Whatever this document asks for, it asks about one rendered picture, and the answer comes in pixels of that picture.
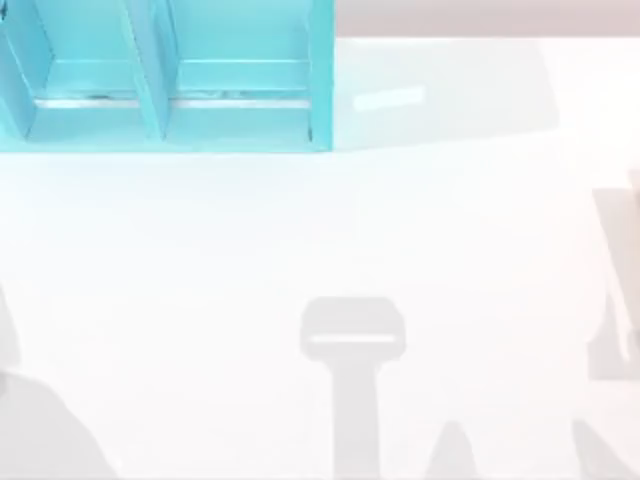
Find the light blue rack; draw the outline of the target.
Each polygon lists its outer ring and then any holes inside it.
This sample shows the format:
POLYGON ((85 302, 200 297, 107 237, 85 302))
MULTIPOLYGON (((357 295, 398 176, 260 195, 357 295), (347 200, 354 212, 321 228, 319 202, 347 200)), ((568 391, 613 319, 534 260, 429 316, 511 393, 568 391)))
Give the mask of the light blue rack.
POLYGON ((0 152, 334 144, 335 0, 0 0, 0 152))

